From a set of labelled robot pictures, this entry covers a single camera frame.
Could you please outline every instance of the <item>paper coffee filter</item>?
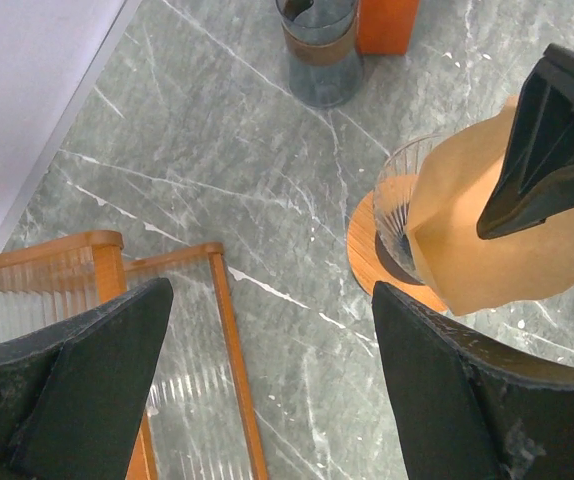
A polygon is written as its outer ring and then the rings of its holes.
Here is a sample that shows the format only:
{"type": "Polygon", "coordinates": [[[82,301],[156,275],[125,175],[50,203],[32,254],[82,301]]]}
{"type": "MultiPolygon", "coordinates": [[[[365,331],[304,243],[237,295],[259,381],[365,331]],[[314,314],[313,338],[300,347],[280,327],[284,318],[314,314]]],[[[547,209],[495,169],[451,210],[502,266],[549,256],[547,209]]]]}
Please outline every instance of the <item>paper coffee filter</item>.
{"type": "Polygon", "coordinates": [[[515,99],[425,159],[409,208],[416,270],[455,315],[540,300],[574,285],[574,209],[543,225],[481,240],[476,223],[500,177],[515,99]]]}

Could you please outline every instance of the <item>gray marble surface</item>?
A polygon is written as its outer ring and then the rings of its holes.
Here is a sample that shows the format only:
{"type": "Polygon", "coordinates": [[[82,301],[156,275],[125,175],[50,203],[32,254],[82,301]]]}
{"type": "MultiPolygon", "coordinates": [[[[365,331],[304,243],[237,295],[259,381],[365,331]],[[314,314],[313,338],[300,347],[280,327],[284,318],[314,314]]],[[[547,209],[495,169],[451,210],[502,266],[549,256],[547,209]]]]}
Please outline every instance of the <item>gray marble surface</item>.
{"type": "MultiPolygon", "coordinates": [[[[273,1],[143,0],[8,248],[224,242],[272,478],[404,479],[349,216],[393,149],[495,114],[550,42],[574,49],[574,1],[422,0],[407,55],[314,111],[287,91],[273,1]]],[[[463,321],[574,365],[574,291],[463,321]]]]}

